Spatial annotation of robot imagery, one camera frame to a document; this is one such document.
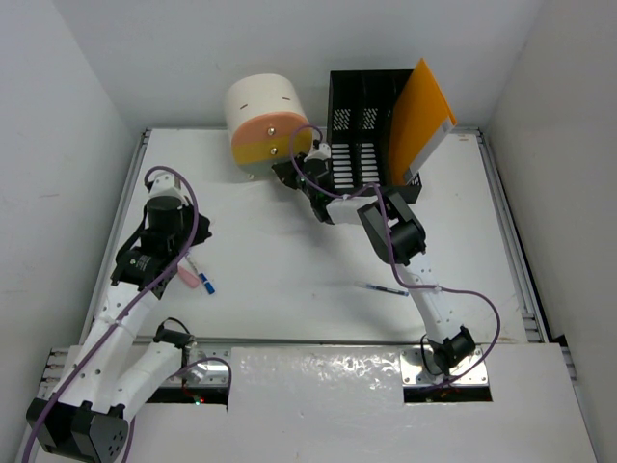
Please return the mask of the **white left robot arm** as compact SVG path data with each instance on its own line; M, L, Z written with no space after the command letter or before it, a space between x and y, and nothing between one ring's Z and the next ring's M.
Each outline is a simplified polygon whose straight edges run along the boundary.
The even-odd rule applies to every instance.
M158 387L182 366L192 338L174 330L154 337L127 371L121 368L189 249L211 233L197 204L177 193L150 197L143 218L115 257L91 331L47 398L32 400L22 461L35 445L79 462L114 462L127 446L130 423Z

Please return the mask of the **yellow drawer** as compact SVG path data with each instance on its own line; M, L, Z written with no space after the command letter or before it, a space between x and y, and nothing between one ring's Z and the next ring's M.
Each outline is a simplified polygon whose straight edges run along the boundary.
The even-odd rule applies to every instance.
M233 141L231 152L239 167L256 169L288 158L291 153L308 152L312 140L312 131L302 129L294 137L290 134L266 135L264 139L259 141Z

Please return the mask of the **blue gel pen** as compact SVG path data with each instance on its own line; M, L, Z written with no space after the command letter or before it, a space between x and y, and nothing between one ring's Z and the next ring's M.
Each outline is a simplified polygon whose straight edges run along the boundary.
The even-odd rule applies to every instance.
M364 288L368 290L383 292L383 293L402 296L402 297L409 297L410 295L408 291L405 291L402 289L396 289L396 288L387 287L387 286L379 286L379 285L374 285L374 284L370 284L366 282L354 282L354 285L359 288Z

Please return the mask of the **white blue marker pen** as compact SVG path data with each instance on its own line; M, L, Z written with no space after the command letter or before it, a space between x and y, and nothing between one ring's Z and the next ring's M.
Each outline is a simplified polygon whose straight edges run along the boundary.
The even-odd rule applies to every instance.
M201 284L205 288L206 292L209 295L213 295L216 292L216 290L214 286L211 284L211 282L209 281L209 279L206 277L206 275L201 271L199 266L195 263L195 261L192 258L186 257L186 260L191 265L191 267L193 268L197 276L199 277Z

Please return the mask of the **cream round drawer cabinet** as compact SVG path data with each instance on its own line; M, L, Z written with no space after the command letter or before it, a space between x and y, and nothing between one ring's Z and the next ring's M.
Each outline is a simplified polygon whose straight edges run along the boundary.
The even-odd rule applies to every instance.
M227 91L224 112L235 164L264 177L294 152L307 152L312 131L292 83L275 73L244 77Z

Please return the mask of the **black mesh file organizer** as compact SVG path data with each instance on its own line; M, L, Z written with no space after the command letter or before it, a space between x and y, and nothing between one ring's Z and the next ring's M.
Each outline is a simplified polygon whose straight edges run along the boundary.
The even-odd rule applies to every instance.
M420 176L396 186L388 157L394 104L411 74L409 69L330 72L326 136L337 194L351 194L375 183L395 189L407 204L416 202L422 188Z

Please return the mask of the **pink top drawer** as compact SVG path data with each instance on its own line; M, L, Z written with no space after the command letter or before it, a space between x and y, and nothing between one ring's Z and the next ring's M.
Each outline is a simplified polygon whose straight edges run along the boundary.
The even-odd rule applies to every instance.
M309 121L294 112L273 112L255 116L241 123L231 136L231 145L244 146L289 136Z

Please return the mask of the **orange notebook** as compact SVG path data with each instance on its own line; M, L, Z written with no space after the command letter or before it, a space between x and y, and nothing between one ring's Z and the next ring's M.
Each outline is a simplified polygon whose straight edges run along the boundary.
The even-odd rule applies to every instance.
M420 59L393 107L388 154L392 184L409 184L456 124L434 73Z

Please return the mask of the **pink eraser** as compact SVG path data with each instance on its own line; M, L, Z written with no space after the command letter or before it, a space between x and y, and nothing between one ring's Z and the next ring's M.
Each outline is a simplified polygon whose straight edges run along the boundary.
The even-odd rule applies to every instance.
M178 267L177 275L180 280L190 288L197 288L201 284L200 279L196 275L182 266Z

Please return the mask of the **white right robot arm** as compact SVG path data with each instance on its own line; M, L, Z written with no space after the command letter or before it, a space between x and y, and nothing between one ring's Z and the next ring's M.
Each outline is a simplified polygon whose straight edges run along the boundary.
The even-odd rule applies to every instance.
M338 192L332 162L312 155L292 157L272 170L283 185L308 198L319 222L363 228L377 257L411 291L440 374L449 374L473 353L475 342L469 329L453 314L432 272L425 229L398 192L376 183L351 194Z

